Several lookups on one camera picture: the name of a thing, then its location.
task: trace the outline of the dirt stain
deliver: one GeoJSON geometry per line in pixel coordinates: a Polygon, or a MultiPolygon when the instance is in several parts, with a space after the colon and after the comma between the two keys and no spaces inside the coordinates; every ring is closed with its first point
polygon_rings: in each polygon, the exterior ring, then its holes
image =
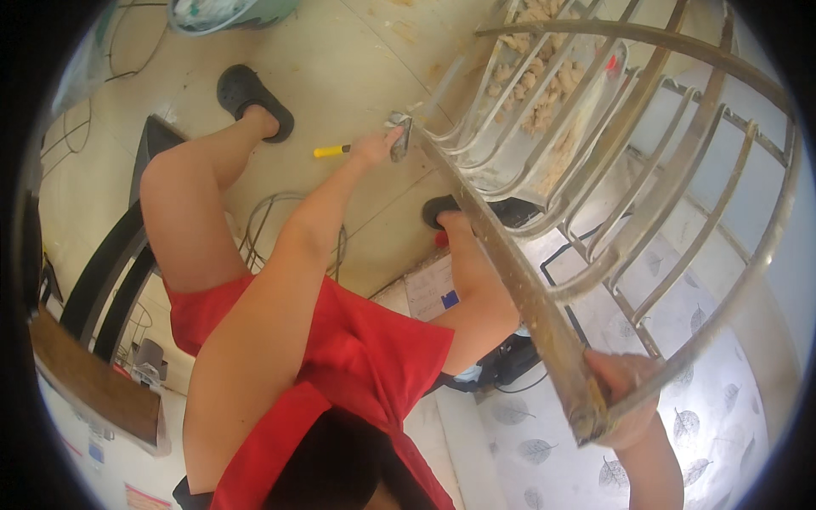
{"type": "Polygon", "coordinates": [[[391,30],[401,38],[405,39],[408,44],[416,44],[416,28],[413,23],[408,21],[397,21],[391,25],[391,30]]]}

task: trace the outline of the red apron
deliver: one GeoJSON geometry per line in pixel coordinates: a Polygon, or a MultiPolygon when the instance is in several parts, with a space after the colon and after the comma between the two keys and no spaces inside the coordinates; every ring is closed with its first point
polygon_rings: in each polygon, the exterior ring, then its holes
{"type": "MultiPolygon", "coordinates": [[[[176,345],[197,355],[252,276],[214,289],[167,289],[176,345]]],[[[296,385],[255,425],[215,489],[214,510],[260,508],[317,418],[342,407],[387,433],[394,450],[431,500],[453,510],[402,422],[439,373],[454,332],[404,317],[325,277],[296,385]]]]}

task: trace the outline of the hand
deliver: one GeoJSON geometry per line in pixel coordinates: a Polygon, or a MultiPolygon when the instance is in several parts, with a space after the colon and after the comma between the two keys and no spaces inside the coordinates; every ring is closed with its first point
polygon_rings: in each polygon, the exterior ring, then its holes
{"type": "MultiPolygon", "coordinates": [[[[659,362],[635,354],[611,356],[587,349],[583,356],[595,376],[609,387],[613,403],[619,401],[629,390],[660,369],[659,362]]],[[[615,450],[625,450],[635,445],[645,436],[654,419],[655,411],[658,409],[658,399],[659,397],[656,397],[626,414],[618,422],[617,427],[603,436],[598,444],[615,450]]]]}
{"type": "Polygon", "coordinates": [[[402,126],[397,126],[383,135],[382,133],[371,133],[362,136],[352,142],[349,155],[352,159],[359,161],[363,167],[369,169],[377,163],[383,161],[391,150],[391,146],[402,135],[405,130],[402,126]]]}

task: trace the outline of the floor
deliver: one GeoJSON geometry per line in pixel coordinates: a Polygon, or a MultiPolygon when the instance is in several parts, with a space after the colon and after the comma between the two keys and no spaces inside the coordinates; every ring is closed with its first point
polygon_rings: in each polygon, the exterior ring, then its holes
{"type": "MultiPolygon", "coordinates": [[[[117,9],[111,24],[117,29],[113,36],[110,29],[105,41],[111,48],[109,74],[144,69],[100,86],[89,100],[56,119],[43,144],[42,233],[66,297],[127,208],[135,153],[149,114],[189,138],[228,126],[233,120],[218,105],[215,84],[236,63],[257,71],[294,114],[290,139],[260,145],[226,193],[225,209],[240,237],[263,197],[307,193],[337,167],[339,158],[314,159],[315,147],[348,143],[379,129],[392,109],[428,100],[457,52],[473,44],[472,30],[490,23],[486,20],[493,3],[312,0],[271,29],[203,38],[166,29],[163,7],[117,9]]],[[[607,0],[599,17],[619,16],[626,3],[607,0]]],[[[672,5],[671,0],[649,2],[635,21],[664,24],[672,5]]],[[[707,33],[698,18],[690,16],[687,23],[693,32],[707,33]]],[[[630,50],[632,60],[645,62],[651,47],[633,43],[630,50]]],[[[465,77],[479,71],[474,66],[465,77]]],[[[443,98],[441,108],[428,114],[427,127],[447,131],[463,107],[460,96],[443,98]]],[[[349,238],[340,283],[371,296],[429,255],[433,232],[420,221],[419,208],[445,193],[440,176],[416,147],[405,161],[383,164],[367,175],[344,219],[349,238]]],[[[272,225],[280,224],[286,212],[285,206],[274,210],[272,225]]],[[[262,232],[261,255],[271,250],[275,233],[275,228],[262,232]]],[[[150,279],[140,305],[152,323],[146,335],[165,349],[170,367],[166,385],[186,394],[193,359],[173,344],[170,304],[158,277],[150,279]]]]}

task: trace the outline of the black slipper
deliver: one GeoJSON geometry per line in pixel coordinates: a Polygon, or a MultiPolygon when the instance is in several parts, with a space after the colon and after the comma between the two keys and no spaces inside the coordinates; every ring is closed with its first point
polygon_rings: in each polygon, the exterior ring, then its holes
{"type": "Polygon", "coordinates": [[[422,206],[422,221],[430,228],[445,230],[437,221],[437,216],[443,211],[461,211],[453,195],[436,197],[425,202],[422,206]]]}
{"type": "MultiPolygon", "coordinates": [[[[487,202],[487,205],[496,213],[502,225],[510,228],[520,228],[541,213],[535,204],[514,197],[501,202],[487,202]]],[[[431,228],[444,230],[437,221],[437,216],[443,211],[461,211],[453,195],[436,197],[425,202],[422,206],[422,220],[431,228]]]]}
{"type": "Polygon", "coordinates": [[[221,74],[218,78],[218,103],[230,112],[235,120],[241,120],[244,110],[251,104],[266,108],[281,124],[275,136],[264,138],[264,142],[280,144],[289,138],[295,129],[295,118],[280,101],[261,83],[255,71],[243,64],[237,64],[221,74]]]}

